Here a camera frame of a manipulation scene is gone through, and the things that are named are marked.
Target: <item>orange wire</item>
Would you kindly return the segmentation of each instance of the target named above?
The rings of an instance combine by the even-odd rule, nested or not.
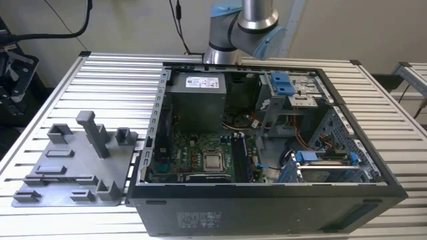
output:
[[[301,138],[301,135],[300,135],[300,132],[299,132],[299,128],[297,128],[297,124],[296,124],[296,116],[293,115],[293,125],[295,125],[295,138],[299,142],[299,144],[307,148],[308,150],[313,151],[313,149],[305,144],[303,138]]]

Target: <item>slotted aluminum surface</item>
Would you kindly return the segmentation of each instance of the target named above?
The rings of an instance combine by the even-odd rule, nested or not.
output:
[[[139,133],[137,148],[141,148],[163,62],[200,61],[199,56],[105,53],[92,53],[77,59],[0,162],[0,236],[32,240],[149,239],[136,210],[124,205],[12,208],[12,195],[22,184],[13,179],[30,172],[48,144],[50,125],[68,123],[72,129],[80,128],[74,124],[80,110],[95,111],[95,121],[107,129],[132,128]],[[427,239],[427,134],[364,68],[343,60],[288,58],[267,61],[243,58],[243,64],[324,70],[407,190],[408,199],[349,235],[239,236],[232,239]]]
[[[399,63],[393,74],[400,75],[427,98],[427,63]]]

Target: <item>motherboard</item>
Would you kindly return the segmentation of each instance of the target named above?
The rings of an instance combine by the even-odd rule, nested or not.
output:
[[[235,183],[261,179],[255,166],[255,136],[175,132],[172,139],[169,164],[156,163],[155,182]]]

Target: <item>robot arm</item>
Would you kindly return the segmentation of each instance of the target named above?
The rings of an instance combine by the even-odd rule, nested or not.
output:
[[[276,52],[285,36],[272,0],[241,0],[211,9],[209,41],[203,62],[240,64],[239,50],[259,60]]]

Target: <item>gray plastic holder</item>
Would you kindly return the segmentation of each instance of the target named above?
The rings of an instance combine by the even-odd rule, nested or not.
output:
[[[127,127],[107,132],[92,111],[76,121],[84,131],[53,124],[50,140],[24,184],[13,207],[116,206],[123,200],[137,134]]]

